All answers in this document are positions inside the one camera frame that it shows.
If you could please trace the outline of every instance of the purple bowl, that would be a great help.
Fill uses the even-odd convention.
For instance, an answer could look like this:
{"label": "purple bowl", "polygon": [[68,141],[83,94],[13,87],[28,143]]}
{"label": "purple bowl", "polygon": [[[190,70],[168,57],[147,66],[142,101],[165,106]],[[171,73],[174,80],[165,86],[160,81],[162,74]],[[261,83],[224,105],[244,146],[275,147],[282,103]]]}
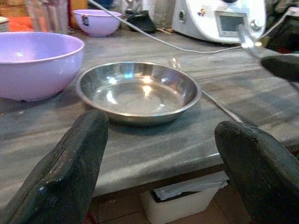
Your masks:
{"label": "purple bowl", "polygon": [[81,30],[90,36],[103,37],[114,33],[120,25],[120,21],[103,10],[80,9],[75,10],[76,21]]}
{"label": "purple bowl", "polygon": [[84,42],[45,32],[0,33],[0,97],[36,101],[54,96],[82,66]]}

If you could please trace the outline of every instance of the tile floor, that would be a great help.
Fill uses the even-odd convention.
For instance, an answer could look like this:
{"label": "tile floor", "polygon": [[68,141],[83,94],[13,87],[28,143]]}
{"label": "tile floor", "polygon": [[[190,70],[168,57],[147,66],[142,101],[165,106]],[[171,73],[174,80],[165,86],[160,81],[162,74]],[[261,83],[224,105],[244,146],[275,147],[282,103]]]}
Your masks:
{"label": "tile floor", "polygon": [[[139,195],[131,195],[102,204],[92,203],[90,210],[101,224],[150,224]],[[250,217],[236,189],[230,184],[220,189],[208,208],[170,224],[247,224]]]}

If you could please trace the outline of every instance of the power cord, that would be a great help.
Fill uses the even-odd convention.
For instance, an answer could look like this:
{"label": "power cord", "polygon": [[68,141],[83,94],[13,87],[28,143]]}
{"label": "power cord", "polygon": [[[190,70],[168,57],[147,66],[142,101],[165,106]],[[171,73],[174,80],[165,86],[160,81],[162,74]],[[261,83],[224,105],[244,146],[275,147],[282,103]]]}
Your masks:
{"label": "power cord", "polygon": [[[122,18],[114,15],[113,13],[111,13],[110,11],[108,11],[105,7],[103,7],[102,5],[100,5],[99,3],[95,2],[94,0],[88,0],[91,4],[93,4],[94,6],[96,6],[97,8],[102,9],[103,11],[105,11],[106,13],[108,13],[109,15],[113,16],[114,18],[116,18],[117,20],[123,22],[124,24],[126,24],[128,27],[131,27],[132,29],[136,30],[137,32],[146,35],[149,38],[154,39],[155,41],[158,41],[160,43],[166,44],[170,47],[173,47],[175,49],[178,50],[182,50],[182,51],[186,51],[186,52],[194,52],[194,53],[199,53],[199,54],[216,54],[219,52],[223,52],[223,51],[227,51],[227,50],[234,50],[234,49],[239,49],[241,48],[241,46],[237,46],[237,47],[232,47],[232,48],[225,48],[225,49],[220,49],[220,50],[216,50],[216,51],[198,51],[198,50],[190,50],[190,49],[185,49],[185,48],[180,48],[178,46],[175,46],[171,43],[165,42],[163,40],[160,40],[159,38],[156,38],[152,35],[149,35],[148,33],[144,32],[143,30],[139,29],[138,27],[134,26],[133,24],[123,20]],[[269,29],[261,38],[265,37],[266,35],[268,35],[273,29],[275,29],[280,23],[282,23],[286,16],[288,15],[289,10],[281,17],[281,19],[271,28]]]}

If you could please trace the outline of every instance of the gray marble surface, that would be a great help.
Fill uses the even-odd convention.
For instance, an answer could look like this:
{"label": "gray marble surface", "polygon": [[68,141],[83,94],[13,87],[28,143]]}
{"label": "gray marble surface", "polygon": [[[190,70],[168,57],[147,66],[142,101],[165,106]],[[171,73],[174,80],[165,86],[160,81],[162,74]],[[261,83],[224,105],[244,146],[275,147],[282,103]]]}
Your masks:
{"label": "gray marble surface", "polygon": [[[107,38],[75,35],[86,43],[81,71],[115,61],[168,64],[169,59],[176,57],[181,70],[217,100],[284,144],[299,143],[298,94],[241,49],[200,55],[175,50],[130,31],[117,31]],[[155,36],[202,51],[226,47],[178,34]],[[76,95],[74,82],[55,97],[40,102],[0,99],[0,208],[87,109]],[[110,124],[94,195],[223,163],[214,142],[214,129],[229,119],[203,97],[179,119],[163,126],[134,128]]]}

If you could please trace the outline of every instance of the metal plate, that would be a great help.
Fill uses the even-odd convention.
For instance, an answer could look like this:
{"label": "metal plate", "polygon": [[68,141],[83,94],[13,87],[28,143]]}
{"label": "metal plate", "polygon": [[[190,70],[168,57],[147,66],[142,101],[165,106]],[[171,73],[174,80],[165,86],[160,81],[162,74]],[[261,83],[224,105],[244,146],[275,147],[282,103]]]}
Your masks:
{"label": "metal plate", "polygon": [[115,122],[149,126],[169,122],[201,97],[185,73],[153,63],[120,62],[91,68],[77,82],[79,96]]}

